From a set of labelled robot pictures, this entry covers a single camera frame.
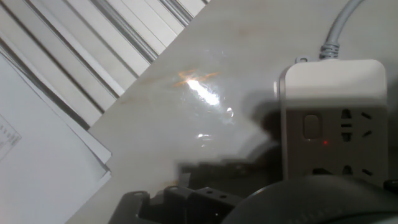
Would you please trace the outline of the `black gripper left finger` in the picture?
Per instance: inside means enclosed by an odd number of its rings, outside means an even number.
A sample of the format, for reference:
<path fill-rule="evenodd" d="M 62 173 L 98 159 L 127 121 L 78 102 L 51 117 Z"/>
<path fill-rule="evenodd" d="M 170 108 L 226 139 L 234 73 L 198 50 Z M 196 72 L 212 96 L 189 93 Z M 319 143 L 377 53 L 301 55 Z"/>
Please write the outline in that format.
<path fill-rule="evenodd" d="M 109 222 L 130 223 L 222 223 L 243 199 L 207 186 L 236 180 L 239 172 L 189 172 L 183 183 L 166 187 L 151 197 L 148 192 L 128 192 L 122 196 Z"/>

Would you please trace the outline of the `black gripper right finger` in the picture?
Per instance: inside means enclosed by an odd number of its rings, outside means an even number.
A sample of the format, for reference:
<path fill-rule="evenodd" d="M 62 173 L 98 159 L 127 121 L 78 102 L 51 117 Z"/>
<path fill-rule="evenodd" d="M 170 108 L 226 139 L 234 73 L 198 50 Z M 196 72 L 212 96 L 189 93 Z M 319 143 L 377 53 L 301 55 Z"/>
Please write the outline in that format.
<path fill-rule="evenodd" d="M 398 180 L 386 180 L 384 182 L 384 190 L 387 190 L 391 193 L 398 194 Z"/>

